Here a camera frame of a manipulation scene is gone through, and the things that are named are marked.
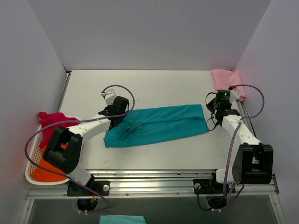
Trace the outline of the teal t-shirt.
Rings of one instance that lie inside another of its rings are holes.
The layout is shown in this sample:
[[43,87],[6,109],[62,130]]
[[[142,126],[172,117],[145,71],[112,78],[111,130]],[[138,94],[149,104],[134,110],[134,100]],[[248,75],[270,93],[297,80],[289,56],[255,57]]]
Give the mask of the teal t-shirt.
[[135,147],[207,133],[201,104],[133,110],[106,132],[106,148]]

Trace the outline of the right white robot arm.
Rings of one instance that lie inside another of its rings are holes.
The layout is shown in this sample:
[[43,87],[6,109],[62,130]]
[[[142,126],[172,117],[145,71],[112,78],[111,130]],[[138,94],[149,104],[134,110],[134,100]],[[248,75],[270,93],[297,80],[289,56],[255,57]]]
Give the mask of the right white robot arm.
[[217,90],[206,105],[216,125],[231,136],[225,168],[215,171],[207,181],[210,191],[217,193],[224,184],[269,184],[272,180],[274,151],[263,144],[244,124],[241,114],[232,109],[232,102],[239,98],[237,89]]

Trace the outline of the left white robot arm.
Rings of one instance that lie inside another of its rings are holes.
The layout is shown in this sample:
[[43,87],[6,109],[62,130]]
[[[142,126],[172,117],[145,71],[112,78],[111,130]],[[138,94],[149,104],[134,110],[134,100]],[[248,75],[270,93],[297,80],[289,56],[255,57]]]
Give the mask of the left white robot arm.
[[43,153],[43,159],[78,183],[78,191],[88,196],[94,191],[92,175],[80,165],[82,145],[100,133],[118,126],[125,118],[129,100],[116,96],[92,122],[57,127]]

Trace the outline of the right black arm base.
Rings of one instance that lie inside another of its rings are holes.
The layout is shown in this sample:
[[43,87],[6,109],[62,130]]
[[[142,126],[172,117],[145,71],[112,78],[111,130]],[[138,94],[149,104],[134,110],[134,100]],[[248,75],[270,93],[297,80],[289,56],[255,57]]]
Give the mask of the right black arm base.
[[222,194],[223,184],[212,179],[193,179],[193,190],[197,195]]

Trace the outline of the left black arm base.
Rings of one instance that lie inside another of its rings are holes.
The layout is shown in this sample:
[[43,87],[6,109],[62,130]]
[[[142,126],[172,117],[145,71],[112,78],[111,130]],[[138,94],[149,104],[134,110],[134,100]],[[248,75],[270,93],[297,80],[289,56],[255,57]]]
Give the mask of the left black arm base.
[[[67,183],[67,196],[95,196],[91,191],[69,181]],[[102,196],[108,196],[110,191],[110,181],[108,180],[95,180],[87,186],[87,188],[95,191]]]

